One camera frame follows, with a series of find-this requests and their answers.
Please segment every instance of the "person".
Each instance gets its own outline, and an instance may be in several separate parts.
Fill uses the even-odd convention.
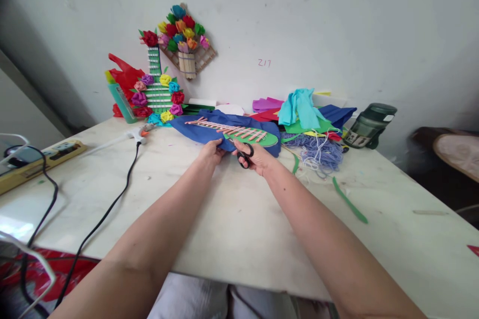
[[[186,276],[175,283],[170,280],[173,274],[168,276],[225,154],[217,148],[221,141],[201,149],[180,179],[128,228],[51,319],[296,318],[292,301],[285,304],[273,293],[248,294],[236,288],[235,307],[228,308],[226,284]],[[235,141],[235,146],[249,153],[245,144]],[[266,180],[341,318],[426,318],[320,200],[263,147],[253,149],[250,169]],[[195,293],[203,297],[195,300]],[[256,300],[256,307],[248,300]]]

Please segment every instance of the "scissors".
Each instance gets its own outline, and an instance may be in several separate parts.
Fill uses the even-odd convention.
[[[227,137],[227,139],[228,139],[228,141],[230,141],[233,144],[233,146],[235,145],[235,142],[230,137]],[[238,157],[238,162],[241,165],[241,167],[243,167],[244,169],[248,169],[248,168],[251,167],[251,160],[249,158],[254,155],[254,150],[253,150],[253,146],[251,146],[248,142],[246,142],[244,144],[249,147],[249,154],[246,154],[243,151],[240,151],[240,150],[236,149],[238,151],[237,157]],[[244,161],[246,162],[246,166],[239,161],[240,157],[242,157],[244,159]]]

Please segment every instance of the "forearm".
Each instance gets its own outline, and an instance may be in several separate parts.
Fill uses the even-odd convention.
[[[145,318],[200,210],[215,166],[196,159],[51,317]]]
[[[283,165],[264,177],[338,306],[351,316],[423,318],[359,239]]]

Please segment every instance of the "green glue stick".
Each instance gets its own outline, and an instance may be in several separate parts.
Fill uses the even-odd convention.
[[[121,89],[120,85],[116,83],[113,76],[111,76],[110,71],[105,71],[105,76],[106,81],[108,82],[108,88],[110,89],[110,92],[115,99],[115,102],[118,105],[121,114],[125,118],[126,123],[137,122],[138,120],[133,114],[130,104],[128,103],[128,100],[126,99],[126,96],[123,93],[123,90]]]

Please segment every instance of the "gray pants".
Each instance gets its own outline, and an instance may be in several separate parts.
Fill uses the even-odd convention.
[[[303,316],[299,314],[296,298],[287,294],[170,273],[148,319],[190,318],[299,319]]]

